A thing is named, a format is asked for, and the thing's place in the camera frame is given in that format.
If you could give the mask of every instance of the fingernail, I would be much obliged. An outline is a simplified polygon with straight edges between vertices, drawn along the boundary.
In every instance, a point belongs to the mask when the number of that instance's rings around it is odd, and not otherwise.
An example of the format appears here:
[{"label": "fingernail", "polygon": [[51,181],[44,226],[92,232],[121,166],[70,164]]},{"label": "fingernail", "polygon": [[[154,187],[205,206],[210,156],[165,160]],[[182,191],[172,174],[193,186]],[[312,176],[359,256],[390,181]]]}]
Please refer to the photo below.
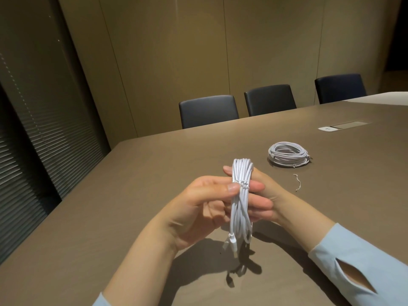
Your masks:
[{"label": "fingernail", "polygon": [[240,187],[240,185],[237,184],[236,182],[234,182],[233,184],[228,185],[228,191],[232,192],[232,193],[235,193],[235,192],[237,192],[239,190],[239,187]]}]

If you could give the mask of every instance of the black leather chair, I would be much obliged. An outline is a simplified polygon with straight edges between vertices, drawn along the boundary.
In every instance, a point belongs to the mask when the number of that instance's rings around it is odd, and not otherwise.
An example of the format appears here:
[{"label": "black leather chair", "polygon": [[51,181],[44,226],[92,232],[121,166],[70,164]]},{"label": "black leather chair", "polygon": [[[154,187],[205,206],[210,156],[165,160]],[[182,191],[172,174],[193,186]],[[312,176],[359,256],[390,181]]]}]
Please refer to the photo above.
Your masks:
[{"label": "black leather chair", "polygon": [[314,84],[320,104],[365,97],[367,95],[360,74],[320,77],[314,81]]},{"label": "black leather chair", "polygon": [[200,97],[179,103],[183,129],[239,119],[232,95]]},{"label": "black leather chair", "polygon": [[296,108],[289,85],[273,85],[244,92],[249,116],[258,116]]}]

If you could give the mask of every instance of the person's right hand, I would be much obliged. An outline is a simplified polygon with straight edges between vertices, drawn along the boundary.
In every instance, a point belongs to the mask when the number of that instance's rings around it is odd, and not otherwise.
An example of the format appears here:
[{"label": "person's right hand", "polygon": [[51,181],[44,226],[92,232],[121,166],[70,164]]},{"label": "person's right hand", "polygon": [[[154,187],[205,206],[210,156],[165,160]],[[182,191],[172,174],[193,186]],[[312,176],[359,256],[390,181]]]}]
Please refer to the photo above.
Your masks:
[{"label": "person's right hand", "polygon": [[[224,166],[223,171],[226,175],[232,176],[231,166]],[[296,200],[297,196],[283,189],[275,180],[255,167],[252,171],[251,180],[259,181],[265,185],[265,189],[257,192],[257,195],[270,199],[273,202],[273,207],[271,210],[249,208],[248,215],[279,223],[279,208],[289,201]]]}]

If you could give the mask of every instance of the person's left hand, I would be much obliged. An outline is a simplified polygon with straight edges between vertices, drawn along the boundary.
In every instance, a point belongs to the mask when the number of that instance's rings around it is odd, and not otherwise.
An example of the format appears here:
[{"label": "person's left hand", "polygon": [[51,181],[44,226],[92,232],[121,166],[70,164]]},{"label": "person's left hand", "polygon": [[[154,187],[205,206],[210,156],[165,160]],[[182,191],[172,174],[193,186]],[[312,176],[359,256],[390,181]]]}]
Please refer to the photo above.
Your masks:
[{"label": "person's left hand", "polygon": [[[230,177],[203,176],[171,200],[152,220],[170,238],[176,249],[185,249],[202,240],[213,230],[229,221],[231,198],[240,185],[231,183]],[[251,180],[250,192],[262,191],[265,185]],[[271,210],[271,200],[250,193],[248,209]]]}]

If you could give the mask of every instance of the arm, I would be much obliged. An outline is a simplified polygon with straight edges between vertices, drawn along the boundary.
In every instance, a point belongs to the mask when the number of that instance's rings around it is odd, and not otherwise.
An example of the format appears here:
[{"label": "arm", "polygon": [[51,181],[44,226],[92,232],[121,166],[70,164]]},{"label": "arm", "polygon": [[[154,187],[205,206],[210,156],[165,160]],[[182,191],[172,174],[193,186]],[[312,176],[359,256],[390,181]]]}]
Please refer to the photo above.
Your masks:
[{"label": "arm", "polygon": [[[251,181],[250,191],[265,187]],[[239,192],[229,177],[196,179],[143,229],[94,306],[157,305],[176,253],[205,238],[229,221],[225,205]],[[248,205],[261,208],[270,200],[252,195]]]},{"label": "arm", "polygon": [[[224,172],[230,174],[230,167]],[[268,175],[254,169],[252,179],[265,185],[259,194],[273,207],[248,213],[284,227],[352,305],[403,305],[408,300],[408,266],[335,224]]]}]

